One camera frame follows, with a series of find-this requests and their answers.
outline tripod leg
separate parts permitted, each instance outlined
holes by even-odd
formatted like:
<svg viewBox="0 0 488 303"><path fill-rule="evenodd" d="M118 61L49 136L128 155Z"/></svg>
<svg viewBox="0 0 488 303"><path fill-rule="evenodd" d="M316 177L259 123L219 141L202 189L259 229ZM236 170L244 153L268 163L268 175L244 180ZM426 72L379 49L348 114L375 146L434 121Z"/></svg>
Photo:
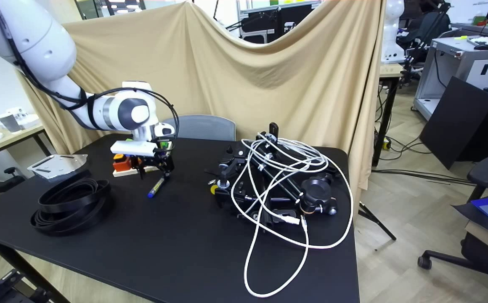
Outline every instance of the tripod leg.
<svg viewBox="0 0 488 303"><path fill-rule="evenodd" d="M385 227L380 221L379 221L379 217L372 212L372 210L369 210L367 209L367 205L363 205L363 204L360 204L360 209L358 209L358 214L362 215L362 217L365 217L365 219L369 219L369 221L372 221L372 222L375 222L392 241L395 241L397 237L390 232L390 229L389 227Z"/></svg>

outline metal stand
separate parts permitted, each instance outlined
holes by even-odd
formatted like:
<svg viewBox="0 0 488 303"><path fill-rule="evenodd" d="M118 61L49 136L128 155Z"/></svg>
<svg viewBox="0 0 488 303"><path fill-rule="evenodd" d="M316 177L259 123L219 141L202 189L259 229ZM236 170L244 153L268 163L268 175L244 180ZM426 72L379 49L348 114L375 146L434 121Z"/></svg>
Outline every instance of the metal stand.
<svg viewBox="0 0 488 303"><path fill-rule="evenodd" d="M390 116L392 116L392 108L394 108L399 77L380 77L380 82L389 86L389 96L384 101L384 113L382 113L379 133L375 136L375 148L374 148L374 160L372 160L374 167L377 167L379 160L380 160L384 138L385 138L385 133L389 130L389 123L390 123Z"/></svg>
<svg viewBox="0 0 488 303"><path fill-rule="evenodd" d="M44 141L40 140L39 133L34 135L32 138L37 141L37 145L39 145L39 148L42 150L44 155L47 155L47 157L52 155L52 153L47 150L47 146L44 145Z"/></svg>
<svg viewBox="0 0 488 303"><path fill-rule="evenodd" d="M384 224L382 224L382 221L379 221L379 217L372 212L372 210L369 210L367 209L367 205L363 205L363 204L360 204L360 209L358 209L358 214L362 215L362 217L365 217L365 219L369 219L369 221L372 221L372 222L375 222L392 241L397 241L397 237L390 232L390 229L389 227L385 227Z"/></svg>
<svg viewBox="0 0 488 303"><path fill-rule="evenodd" d="M45 291L56 303L69 303L37 269L34 269L17 251L0 244L0 256L20 271L37 290Z"/></svg>

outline coiled black cable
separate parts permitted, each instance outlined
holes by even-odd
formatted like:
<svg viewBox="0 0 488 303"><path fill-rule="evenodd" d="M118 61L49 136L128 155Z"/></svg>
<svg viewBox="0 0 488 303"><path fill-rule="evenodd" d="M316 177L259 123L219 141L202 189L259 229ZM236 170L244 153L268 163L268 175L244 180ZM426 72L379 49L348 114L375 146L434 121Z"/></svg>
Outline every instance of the coiled black cable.
<svg viewBox="0 0 488 303"><path fill-rule="evenodd" d="M111 209L111 187L104 180L71 178L39 199L32 226L49 236L67 236L99 224Z"/></svg>

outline white wire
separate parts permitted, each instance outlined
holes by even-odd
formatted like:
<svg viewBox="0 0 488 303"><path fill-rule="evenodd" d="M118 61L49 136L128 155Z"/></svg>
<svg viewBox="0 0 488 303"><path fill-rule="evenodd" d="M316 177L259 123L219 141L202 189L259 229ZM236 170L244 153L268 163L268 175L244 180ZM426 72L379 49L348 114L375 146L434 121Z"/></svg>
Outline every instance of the white wire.
<svg viewBox="0 0 488 303"><path fill-rule="evenodd" d="M244 286L246 286L246 290L247 290L247 293L251 293L252 296L256 296L256 298L269 298L269 296L274 296L274 295L278 295L279 291L283 291L288 284L291 284L293 283L293 279L300 274L300 271L303 269L303 266L306 264L306 259L308 259L308 247L305 247L305 254L303 254L303 258L301 258L301 261L300 261L300 264L298 264L298 268L293 271L293 274L281 284L281 286L278 286L276 290L273 290L273 291L269 291L269 293L256 293L251 286L249 286L249 281L247 281L247 271L249 271L249 261L251 261L251 256L252 256L252 251L254 251L254 247L256 247L256 242L257 242L257 236L259 236L259 224L257 222L261 222L261 215L263 215L263 210L264 209L268 209L266 205L264 205L264 202L266 202L266 199L268 199L268 192L271 190L271 189L274 189L276 185L276 178L279 178L281 175L283 175L283 172L284 170L279 170L274 177L273 177L273 180L271 180L271 183L269 183L269 187L264 190L266 192L266 195L264 195L264 192L259 195L257 194L257 189L254 187L254 192L256 192L256 195L257 195L257 200L259 200L259 204L261 204L261 207L259 207L259 210L257 210L257 217L256 217L256 231L254 231L254 236L252 236L252 241L251 241L251 244L249 244L249 249L247 249L247 254L246 254L246 261L244 261ZM305 232L305 239L306 239L306 244L310 242L310 234L308 234L308 226L306 226L306 219L305 217L301 217L301 227L303 227L303 232Z"/></svg>
<svg viewBox="0 0 488 303"><path fill-rule="evenodd" d="M300 242L300 241L294 241L294 239L291 239L291 237L286 237L286 236L283 236L283 234L279 234L279 232L269 229L268 226L264 226L264 224L261 224L261 222L254 222L254 219L249 217L249 215L241 209L241 205L237 204L237 200L236 200L236 197L234 197L234 187L231 187L231 200L232 200L234 207L241 212L242 217L246 217L246 219L247 219L249 222L252 222L252 224L257 224L263 231L266 231L266 232L269 232L269 234L273 234L273 236L276 236L276 237L279 237L279 239L283 239L283 241L286 241L286 242L291 242L291 244L300 246L300 247L306 247L306 246L308 246L310 249L333 249L333 247L337 247L340 242L343 242L345 237L348 236L348 231L350 231L350 226L352 226L352 221L353 221L353 212L355 212L355 209L353 209L353 195L352 195L352 190L350 190L350 185L348 185L347 177L343 175L342 168L340 168L335 162L332 162L330 158L328 158L328 163L332 163L332 165L340 172L340 175L342 175L342 178L343 178L343 183L345 183L345 187L347 187L347 192L348 192L348 204L350 204L350 212L348 212L348 221L347 221L345 231L343 231L342 237L337 239L335 242L330 242L330 244L303 244L303 242ZM236 178L234 183L239 183L244 173L246 173L246 168L239 173L239 177Z"/></svg>
<svg viewBox="0 0 488 303"><path fill-rule="evenodd" d="M293 140L284 140L284 138L279 138L278 140L278 145L288 148L288 150L293 150L300 155L305 157L305 160L301 158L296 158L289 153L286 153L283 148L279 148L278 145L273 145L268 141L266 136L259 135L263 140L256 140L252 141L251 145L246 143L246 140L242 140L242 145L249 150L247 153L247 158L246 158L246 165L242 168L242 172L239 173L239 177L234 180L234 185L241 182L242 175L249 173L249 178L251 178L251 185L252 185L252 190L254 190L254 195L256 195L256 200L251 204L251 207L244 212L241 209L241 205L236 202L236 197L234 197L234 185L231 187L231 200L232 204L236 205L236 209L241 212L242 217L246 217L249 222L256 224L256 229L254 229L254 236L252 236L252 241L251 241L251 246L249 246L249 251L246 254L246 261L244 261L244 286L247 290L247 293L251 293L252 296L256 298L269 298L269 296L274 296L278 295L279 291L283 291L289 283L293 283L293 279L300 274L300 271L303 269L305 263L306 263L306 258L308 258L308 251L310 249L333 249L337 247L338 244L342 244L345 241L345 237L348 236L348 231L352 227L352 221L353 221L353 195L352 195L352 190L350 190L350 185L348 185L348 180L347 177L343 175L343 172L340 170L340 167L332 162L328 157L321 155L316 148L310 146L310 145L305 145L301 141L293 141ZM279 163L279 162L274 162L273 158L268 158L264 155L261 155L257 152L257 148L263 145L263 143L269 143L269 146L276 148L276 152L279 152L281 155L288 157L289 160L293 160L294 163L291 165L286 165L286 163ZM263 165L268 165L268 167L273 167L273 168L278 168L278 173L273 177L273 180L269 182L268 189L263 190L263 194L259 194L257 187L256 187L256 182L254 182L254 177L252 177L252 172L251 172L251 162L252 162L252 157L259 158L263 162ZM296 175L296 173L318 173L318 172L323 172L325 168L328 168L330 165L333 165L338 173L342 175L343 178L343 183L347 187L347 192L348 192L348 202L350 202L350 214L348 214L348 222L347 222L347 227L342 234L340 239L337 239L335 242L332 244L310 244L310 234L308 234L308 224L306 224L306 219L301 215L300 219L300 224L303 227L303 232L305 232L305 242L300 242L300 241L294 241L291 237L286 237L273 229L269 229L268 226L261 224L261 215L263 215L263 210L269 212L271 215L284 221L283 215L269 210L269 207L266 205L266 199L268 199L268 194L278 187L281 182L284 182L286 178L289 178L291 175ZM257 214L256 214L256 219L249 217L247 212L256 205L256 204L261 204ZM276 288L274 291L269 291L269 293L256 293L254 290L251 290L249 286L249 281L247 281L247 269L249 269L249 261L251 261L251 256L252 256L252 251L256 247L256 241L257 241L257 236L259 236L259 229L263 231L268 231L269 234L289 242L289 244L294 244L294 246L300 246L300 247L305 247L305 254L298 264L298 268L294 269L294 273L279 286Z"/></svg>

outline desk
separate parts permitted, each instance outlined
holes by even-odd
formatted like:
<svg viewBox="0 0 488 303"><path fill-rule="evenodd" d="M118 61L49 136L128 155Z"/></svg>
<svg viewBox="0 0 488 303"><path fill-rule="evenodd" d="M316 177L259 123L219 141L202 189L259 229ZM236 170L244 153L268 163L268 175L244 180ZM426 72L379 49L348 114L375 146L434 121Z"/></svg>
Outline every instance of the desk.
<svg viewBox="0 0 488 303"><path fill-rule="evenodd" d="M426 120L434 113L451 77L466 81L488 93L488 49L475 49L473 44L459 37L432 40L424 74L414 94L414 108Z"/></svg>
<svg viewBox="0 0 488 303"><path fill-rule="evenodd" d="M5 133L3 138L0 140L0 152L7 150L12 145L25 141L29 138L34 138L37 141L37 145L40 146L40 150L44 152L44 155L50 155L50 152L45 148L45 145L39 138L40 133L44 133L42 126L35 126L35 128L15 131L15 133Z"/></svg>
<svg viewBox="0 0 488 303"><path fill-rule="evenodd" d="M219 209L207 189L212 178L209 170L217 167L232 143L177 140L177 168L155 200L146 200L158 173L148 173L145 180L113 178L109 146L116 138L104 136L81 152L91 155L88 168L94 178L113 185L114 207L109 215L81 234L39 234L29 221L47 187L40 178L30 178L0 199L0 254L57 301L66 298L15 249L155 301L254 301L242 283L244 258L254 229ZM347 155L342 150L323 152L347 172ZM335 217L310 219L313 242L326 244L343 232L350 210L343 187L335 187ZM303 237L300 229L288 232ZM257 291L273 290L294 271L301 254L300 247L259 236L251 283ZM337 249L310 251L294 283L271 301L332 300L358 301L353 231Z"/></svg>
<svg viewBox="0 0 488 303"><path fill-rule="evenodd" d="M372 160L374 167L379 165L384 138L389 130L397 84L400 77L400 69L402 69L400 64L380 64L379 67L379 81L380 84L389 86L389 94L384 101L382 120L380 120L379 133L375 136L374 160Z"/></svg>

